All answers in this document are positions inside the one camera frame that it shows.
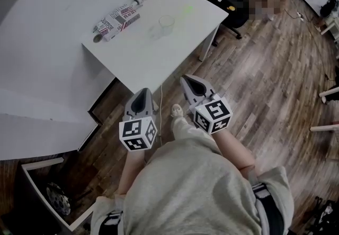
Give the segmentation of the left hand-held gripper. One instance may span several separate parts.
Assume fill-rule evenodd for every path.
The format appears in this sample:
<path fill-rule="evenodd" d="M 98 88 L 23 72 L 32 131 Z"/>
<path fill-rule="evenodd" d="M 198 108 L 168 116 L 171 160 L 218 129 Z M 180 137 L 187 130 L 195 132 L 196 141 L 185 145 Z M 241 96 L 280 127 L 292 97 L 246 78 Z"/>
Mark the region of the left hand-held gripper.
<path fill-rule="evenodd" d="M 152 93 L 143 88 L 126 103 L 122 122 L 119 123 L 119 140 L 129 151 L 152 148 L 157 136 Z"/>

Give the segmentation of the white side table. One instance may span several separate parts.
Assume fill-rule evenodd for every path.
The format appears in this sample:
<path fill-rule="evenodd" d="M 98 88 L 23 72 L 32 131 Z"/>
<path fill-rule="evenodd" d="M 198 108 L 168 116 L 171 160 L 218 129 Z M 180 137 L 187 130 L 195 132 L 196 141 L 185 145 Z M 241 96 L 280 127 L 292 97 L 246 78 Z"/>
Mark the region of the white side table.
<path fill-rule="evenodd" d="M 332 95 L 334 93 L 339 92 L 339 87 L 335 87 L 333 89 L 323 91 L 319 93 L 319 97 L 321 99 L 325 98 L 325 96 Z M 339 131 L 339 121 L 332 122 L 330 125 L 322 125 L 322 126 L 312 126 L 309 129 L 311 132 L 322 132 L 322 131 Z"/>

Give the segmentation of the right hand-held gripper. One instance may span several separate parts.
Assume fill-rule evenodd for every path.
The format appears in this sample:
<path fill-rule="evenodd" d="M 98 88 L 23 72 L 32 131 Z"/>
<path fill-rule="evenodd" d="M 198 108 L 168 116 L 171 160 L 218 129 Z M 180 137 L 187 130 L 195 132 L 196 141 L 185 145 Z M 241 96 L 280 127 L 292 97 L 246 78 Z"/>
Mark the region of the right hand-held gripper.
<path fill-rule="evenodd" d="M 214 88 L 205 79 L 198 76 L 183 76 L 180 84 L 189 110 L 193 114 L 193 123 L 205 133 L 212 135 L 229 125 L 233 113 L 224 97 L 215 94 Z M 197 97 L 209 97 L 197 100 Z"/>

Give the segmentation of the person's beige trouser leg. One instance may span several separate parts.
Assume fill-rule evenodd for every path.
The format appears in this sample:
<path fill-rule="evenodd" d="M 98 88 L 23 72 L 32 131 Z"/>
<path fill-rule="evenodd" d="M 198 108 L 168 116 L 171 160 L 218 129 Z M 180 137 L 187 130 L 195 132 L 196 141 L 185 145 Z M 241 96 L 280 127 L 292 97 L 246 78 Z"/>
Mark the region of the person's beige trouser leg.
<path fill-rule="evenodd" d="M 212 137 L 203 130 L 189 124 L 185 117 L 177 116 L 172 119 L 172 132 L 175 141 L 184 144 L 206 147 L 211 150 L 216 148 Z"/>

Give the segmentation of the person's beige shoe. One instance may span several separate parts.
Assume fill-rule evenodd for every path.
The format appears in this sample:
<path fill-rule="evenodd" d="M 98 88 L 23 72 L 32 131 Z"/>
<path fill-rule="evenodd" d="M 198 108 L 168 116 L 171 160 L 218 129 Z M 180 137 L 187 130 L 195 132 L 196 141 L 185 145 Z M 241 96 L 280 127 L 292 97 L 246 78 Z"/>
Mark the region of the person's beige shoe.
<path fill-rule="evenodd" d="M 184 116 L 183 109 L 180 106 L 180 104 L 177 104 L 177 103 L 173 104 L 172 107 L 171 107 L 171 117 L 172 118 L 181 118 L 183 116 Z"/>

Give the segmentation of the black equipment pile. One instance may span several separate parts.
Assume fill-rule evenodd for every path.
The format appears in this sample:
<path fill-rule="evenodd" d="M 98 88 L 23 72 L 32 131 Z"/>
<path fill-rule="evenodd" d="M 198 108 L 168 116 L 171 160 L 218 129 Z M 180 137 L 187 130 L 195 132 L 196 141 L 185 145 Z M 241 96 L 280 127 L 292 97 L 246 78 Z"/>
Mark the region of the black equipment pile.
<path fill-rule="evenodd" d="M 336 202 L 328 200 L 318 210 L 306 235 L 339 235 L 339 199 Z"/>

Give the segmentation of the low white table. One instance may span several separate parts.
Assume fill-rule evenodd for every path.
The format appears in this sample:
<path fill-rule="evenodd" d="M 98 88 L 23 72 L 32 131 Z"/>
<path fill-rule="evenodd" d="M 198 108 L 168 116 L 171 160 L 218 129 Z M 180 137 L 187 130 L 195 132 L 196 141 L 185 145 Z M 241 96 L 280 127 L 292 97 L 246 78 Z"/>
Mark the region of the low white table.
<path fill-rule="evenodd" d="M 325 19 L 326 28 L 321 31 L 321 35 L 324 35 L 328 31 L 334 38 L 335 43 L 339 43 L 339 17 L 328 17 Z"/>

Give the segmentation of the white chair frame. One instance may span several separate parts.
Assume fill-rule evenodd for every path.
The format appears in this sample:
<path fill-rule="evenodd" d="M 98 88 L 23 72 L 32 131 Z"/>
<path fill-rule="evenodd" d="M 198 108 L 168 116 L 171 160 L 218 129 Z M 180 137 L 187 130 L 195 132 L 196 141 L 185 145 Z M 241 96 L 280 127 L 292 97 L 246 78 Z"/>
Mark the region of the white chair frame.
<path fill-rule="evenodd" d="M 43 160 L 43 161 L 37 161 L 32 162 L 28 164 L 21 165 L 23 175 L 28 179 L 29 184 L 33 188 L 33 192 L 38 197 L 38 199 L 41 201 L 43 206 L 47 209 L 48 213 L 57 221 L 57 223 L 60 225 L 62 229 L 65 229 L 69 232 L 74 232 L 81 224 L 83 224 L 86 220 L 88 220 L 94 210 L 94 204 L 92 204 L 82 215 L 80 215 L 71 225 L 69 225 L 51 206 L 51 204 L 46 200 L 44 195 L 41 193 L 35 182 L 33 181 L 32 177 L 29 174 L 29 171 L 36 170 L 40 168 L 45 168 L 57 164 L 61 164 L 64 162 L 63 157 Z"/>

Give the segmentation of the person's right forearm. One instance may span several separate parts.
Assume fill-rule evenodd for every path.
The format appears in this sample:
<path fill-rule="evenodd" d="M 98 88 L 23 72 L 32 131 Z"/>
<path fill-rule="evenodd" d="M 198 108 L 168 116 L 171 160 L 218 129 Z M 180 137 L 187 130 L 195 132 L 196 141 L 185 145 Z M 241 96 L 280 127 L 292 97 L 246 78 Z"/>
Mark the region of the person's right forearm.
<path fill-rule="evenodd" d="M 255 158 L 252 153 L 227 129 L 212 134 L 212 137 L 221 154 L 248 179 L 249 173 L 255 170 Z"/>

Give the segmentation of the green plastic stirrer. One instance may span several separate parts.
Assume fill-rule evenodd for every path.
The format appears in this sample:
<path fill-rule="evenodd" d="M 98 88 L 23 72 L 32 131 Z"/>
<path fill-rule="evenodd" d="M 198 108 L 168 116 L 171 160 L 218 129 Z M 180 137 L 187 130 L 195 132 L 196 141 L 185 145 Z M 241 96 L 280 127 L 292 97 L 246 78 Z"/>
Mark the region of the green plastic stirrer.
<path fill-rule="evenodd" d="M 175 24 L 174 24 L 173 30 L 176 26 L 184 22 L 187 16 L 189 16 L 192 13 L 192 11 L 193 11 L 192 6 L 185 5 L 185 6 L 180 6 L 176 10 L 172 11 L 170 14 L 167 14 L 175 18 Z"/>

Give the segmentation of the flag print box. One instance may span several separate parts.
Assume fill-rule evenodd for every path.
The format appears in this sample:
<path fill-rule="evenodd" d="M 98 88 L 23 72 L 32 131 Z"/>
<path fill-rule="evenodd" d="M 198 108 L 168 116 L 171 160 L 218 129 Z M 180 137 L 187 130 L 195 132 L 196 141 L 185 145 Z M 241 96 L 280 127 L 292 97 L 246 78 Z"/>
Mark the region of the flag print box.
<path fill-rule="evenodd" d="M 138 19 L 140 14 L 132 6 L 124 4 L 101 19 L 94 30 L 110 41 Z"/>

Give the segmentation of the clear drinking glass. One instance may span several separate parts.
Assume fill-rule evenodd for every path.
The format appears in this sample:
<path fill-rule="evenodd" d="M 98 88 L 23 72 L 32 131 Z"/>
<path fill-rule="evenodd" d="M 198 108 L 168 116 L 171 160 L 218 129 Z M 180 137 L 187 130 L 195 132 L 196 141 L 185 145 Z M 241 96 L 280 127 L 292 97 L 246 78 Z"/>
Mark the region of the clear drinking glass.
<path fill-rule="evenodd" d="M 167 36 L 172 33 L 175 24 L 175 18 L 170 15 L 164 15 L 159 18 L 158 22 L 161 36 Z"/>

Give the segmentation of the person's grey shirt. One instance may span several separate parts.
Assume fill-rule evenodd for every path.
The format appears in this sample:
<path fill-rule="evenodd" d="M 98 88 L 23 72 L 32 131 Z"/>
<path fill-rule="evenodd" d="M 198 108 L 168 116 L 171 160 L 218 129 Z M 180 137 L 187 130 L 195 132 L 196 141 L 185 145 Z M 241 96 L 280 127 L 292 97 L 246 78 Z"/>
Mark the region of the person's grey shirt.
<path fill-rule="evenodd" d="M 159 148 L 124 196 L 98 197 L 91 235 L 262 235 L 251 182 L 217 147 Z"/>

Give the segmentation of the patterned seat cushion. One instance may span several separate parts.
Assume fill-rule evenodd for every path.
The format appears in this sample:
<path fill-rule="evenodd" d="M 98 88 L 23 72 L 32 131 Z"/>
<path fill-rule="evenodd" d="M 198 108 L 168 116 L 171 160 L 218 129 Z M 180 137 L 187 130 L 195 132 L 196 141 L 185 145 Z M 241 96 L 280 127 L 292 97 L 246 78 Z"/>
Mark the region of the patterned seat cushion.
<path fill-rule="evenodd" d="M 69 198 L 64 191 L 55 183 L 49 182 L 46 186 L 46 193 L 51 206 L 62 216 L 68 216 L 71 212 Z"/>

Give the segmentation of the person's left forearm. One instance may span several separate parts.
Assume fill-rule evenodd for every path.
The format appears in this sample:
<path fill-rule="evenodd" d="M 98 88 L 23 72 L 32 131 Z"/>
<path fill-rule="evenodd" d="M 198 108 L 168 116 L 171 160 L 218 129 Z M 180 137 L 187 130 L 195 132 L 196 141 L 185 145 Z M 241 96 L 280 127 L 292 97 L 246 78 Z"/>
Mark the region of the person's left forearm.
<path fill-rule="evenodd" d="M 116 194 L 126 195 L 145 165 L 144 150 L 128 152 Z"/>

